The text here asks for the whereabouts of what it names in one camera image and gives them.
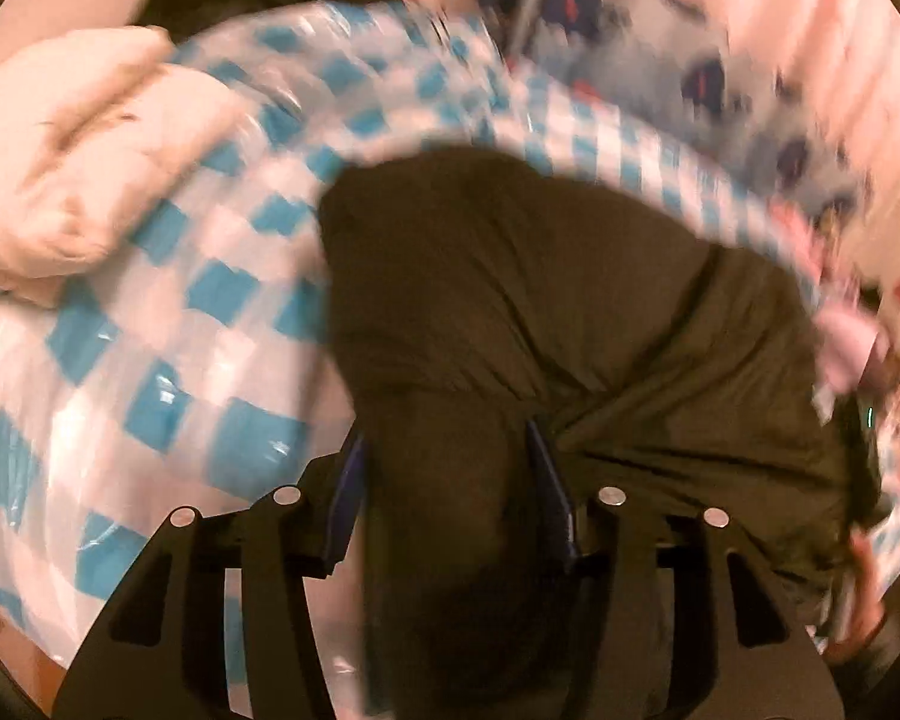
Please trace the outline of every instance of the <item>pink fabric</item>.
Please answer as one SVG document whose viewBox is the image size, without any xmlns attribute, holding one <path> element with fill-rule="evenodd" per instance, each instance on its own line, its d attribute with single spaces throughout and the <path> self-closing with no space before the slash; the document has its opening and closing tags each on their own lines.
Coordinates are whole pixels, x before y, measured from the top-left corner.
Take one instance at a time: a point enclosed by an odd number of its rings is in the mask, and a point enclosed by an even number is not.
<svg viewBox="0 0 900 720">
<path fill-rule="evenodd" d="M 832 146 L 871 170 L 876 202 L 900 182 L 900 15 L 890 0 L 701 1 L 732 50 L 780 69 Z"/>
<path fill-rule="evenodd" d="M 770 201 L 770 216 L 780 234 L 789 242 L 797 264 L 820 283 L 823 276 L 823 241 L 814 232 L 802 211 L 792 203 Z"/>
<path fill-rule="evenodd" d="M 814 324 L 823 336 L 817 355 L 818 376 L 833 394 L 856 389 L 874 346 L 886 355 L 880 322 L 872 314 L 841 300 L 830 300 L 814 315 Z"/>
</svg>

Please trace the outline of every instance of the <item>blue checkered fabric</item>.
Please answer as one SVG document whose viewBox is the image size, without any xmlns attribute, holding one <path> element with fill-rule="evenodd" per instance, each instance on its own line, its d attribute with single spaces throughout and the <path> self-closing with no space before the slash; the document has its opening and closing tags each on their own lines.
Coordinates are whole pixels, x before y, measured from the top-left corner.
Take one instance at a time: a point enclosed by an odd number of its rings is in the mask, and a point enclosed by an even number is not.
<svg viewBox="0 0 900 720">
<path fill-rule="evenodd" d="M 57 313 L 0 298 L 0 607 L 63 664 L 172 509 L 243 508 L 340 446 L 352 413 L 324 346 L 314 206 L 344 166 L 496 146 L 794 269 L 755 197 L 532 66 L 511 76 L 478 20 L 306 5 L 233 20 L 175 61 L 242 96 L 239 131 Z M 898 557 L 900 530 L 882 538 Z"/>
</svg>

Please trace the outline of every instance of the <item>metal rivet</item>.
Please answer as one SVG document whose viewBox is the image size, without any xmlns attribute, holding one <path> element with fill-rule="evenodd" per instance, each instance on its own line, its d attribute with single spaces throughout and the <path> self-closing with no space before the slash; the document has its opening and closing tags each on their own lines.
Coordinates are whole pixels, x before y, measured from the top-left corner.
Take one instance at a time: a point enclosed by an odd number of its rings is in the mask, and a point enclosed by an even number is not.
<svg viewBox="0 0 900 720">
<path fill-rule="evenodd" d="M 170 525 L 175 528 L 186 528 L 197 519 L 197 513 L 189 506 L 181 507 L 170 515 Z"/>
<path fill-rule="evenodd" d="M 725 528 L 730 525 L 730 515 L 723 509 L 707 509 L 703 513 L 703 521 L 714 528 Z"/>
<path fill-rule="evenodd" d="M 626 501 L 626 493 L 621 488 L 600 488 L 597 497 L 600 498 L 602 504 L 607 506 L 623 506 Z"/>
<path fill-rule="evenodd" d="M 274 501 L 276 501 L 280 506 L 290 506 L 290 504 L 295 504 L 303 498 L 303 493 L 300 493 L 295 487 L 285 487 L 279 488 L 279 490 L 274 490 Z"/>
</svg>

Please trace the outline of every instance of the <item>wooden surface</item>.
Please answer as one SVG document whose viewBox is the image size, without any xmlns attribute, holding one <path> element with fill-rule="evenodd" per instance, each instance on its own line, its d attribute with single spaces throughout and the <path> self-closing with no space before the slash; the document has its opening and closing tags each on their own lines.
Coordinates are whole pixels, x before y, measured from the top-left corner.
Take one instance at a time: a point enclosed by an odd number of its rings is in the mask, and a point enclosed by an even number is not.
<svg viewBox="0 0 900 720">
<path fill-rule="evenodd" d="M 0 612 L 0 659 L 18 685 L 50 715 L 66 671 L 19 632 Z"/>
</svg>

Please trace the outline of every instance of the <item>white fabric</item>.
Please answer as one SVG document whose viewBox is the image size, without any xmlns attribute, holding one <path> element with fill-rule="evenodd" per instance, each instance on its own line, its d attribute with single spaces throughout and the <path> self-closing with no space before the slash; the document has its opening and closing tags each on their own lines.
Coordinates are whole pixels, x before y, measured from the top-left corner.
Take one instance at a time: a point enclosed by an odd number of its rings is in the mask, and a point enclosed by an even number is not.
<svg viewBox="0 0 900 720">
<path fill-rule="evenodd" d="M 161 65 L 160 29 L 70 32 L 0 67 L 0 289 L 53 305 L 62 276 L 100 264 L 242 103 Z"/>
</svg>

